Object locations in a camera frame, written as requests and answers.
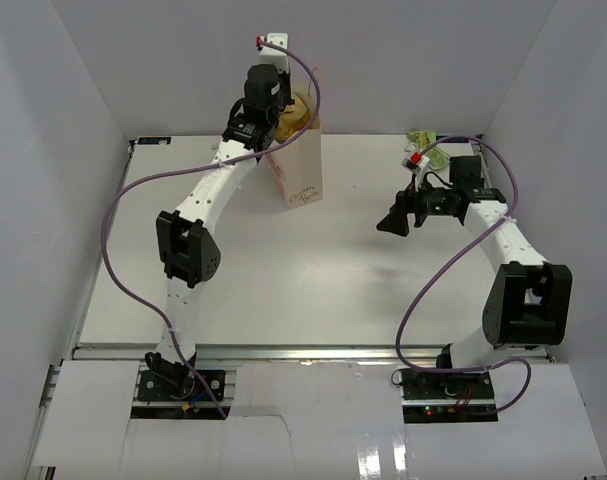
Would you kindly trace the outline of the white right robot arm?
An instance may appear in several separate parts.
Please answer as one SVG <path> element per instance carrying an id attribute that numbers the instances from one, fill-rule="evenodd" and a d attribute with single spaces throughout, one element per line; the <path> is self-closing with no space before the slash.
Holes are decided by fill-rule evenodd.
<path id="1" fill-rule="evenodd" d="M 382 232 L 406 237 L 430 216 L 457 219 L 474 237 L 495 273 L 482 310 L 481 325 L 443 348 L 436 360 L 436 390 L 455 399 L 467 391 L 467 369 L 489 367 L 511 349 L 538 350 L 562 343 L 566 333 L 573 276 L 553 264 L 526 239 L 511 216 L 504 195 L 488 187 L 477 156 L 451 161 L 448 181 L 433 186 L 426 157 L 413 153 L 403 161 L 411 183 L 396 194 L 378 223 Z"/>

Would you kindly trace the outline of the white paper gift bag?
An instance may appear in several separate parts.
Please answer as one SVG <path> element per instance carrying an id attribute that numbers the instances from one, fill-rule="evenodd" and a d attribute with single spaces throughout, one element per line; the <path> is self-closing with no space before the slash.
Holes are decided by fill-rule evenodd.
<path id="1" fill-rule="evenodd" d="M 295 85 L 293 94 L 299 89 L 309 91 L 316 106 L 312 81 L 309 81 L 306 87 L 302 83 Z M 311 127 L 293 143 L 269 154 L 267 161 L 288 210 L 322 200 L 320 116 L 317 116 Z"/>

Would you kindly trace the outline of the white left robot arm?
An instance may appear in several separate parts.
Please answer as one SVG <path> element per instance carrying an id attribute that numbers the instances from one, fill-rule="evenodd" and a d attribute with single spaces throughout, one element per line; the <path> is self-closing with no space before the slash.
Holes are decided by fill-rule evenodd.
<path id="1" fill-rule="evenodd" d="M 168 278 L 166 315 L 172 325 L 163 331 L 155 352 L 145 355 L 148 369 L 171 398 L 182 399 L 196 390 L 194 374 L 183 365 L 195 355 L 195 315 L 187 312 L 197 302 L 207 281 L 221 263 L 214 238 L 216 223 L 234 191 L 259 160 L 251 158 L 233 165 L 232 160 L 261 152 L 272 144 L 279 117 L 292 105 L 288 69 L 269 64 L 252 66 L 244 83 L 244 95 L 230 111 L 211 165 L 173 212 L 162 211 L 156 219 L 160 260 Z"/>

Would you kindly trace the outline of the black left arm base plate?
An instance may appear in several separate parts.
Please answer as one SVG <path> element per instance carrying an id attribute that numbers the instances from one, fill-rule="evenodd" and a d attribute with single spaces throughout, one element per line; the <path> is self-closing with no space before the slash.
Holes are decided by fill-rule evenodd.
<path id="1" fill-rule="evenodd" d="M 226 372 L 224 370 L 200 370 L 208 387 L 217 401 L 224 398 Z M 203 385 L 188 372 L 184 374 L 178 385 L 162 379 L 149 370 L 144 370 L 140 375 L 140 382 L 136 399 L 141 402 L 161 401 L 190 401 L 199 397 L 207 401 L 207 394 Z"/>

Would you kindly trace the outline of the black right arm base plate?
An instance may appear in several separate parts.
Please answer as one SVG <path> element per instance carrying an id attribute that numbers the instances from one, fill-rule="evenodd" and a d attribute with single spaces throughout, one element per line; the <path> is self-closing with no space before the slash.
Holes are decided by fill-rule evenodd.
<path id="1" fill-rule="evenodd" d="M 489 400 L 494 389 L 488 373 L 436 374 L 401 369 L 397 375 L 405 400 Z"/>

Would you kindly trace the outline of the brown kettle chips bag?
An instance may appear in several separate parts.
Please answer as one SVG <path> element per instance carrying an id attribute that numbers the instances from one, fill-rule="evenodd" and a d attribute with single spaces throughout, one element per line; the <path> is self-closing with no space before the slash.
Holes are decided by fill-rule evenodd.
<path id="1" fill-rule="evenodd" d="M 278 143 L 284 143 L 302 130 L 312 116 L 315 100 L 309 91 L 299 89 L 294 92 L 293 99 L 294 103 L 287 106 L 280 115 L 275 132 L 275 140 Z"/>

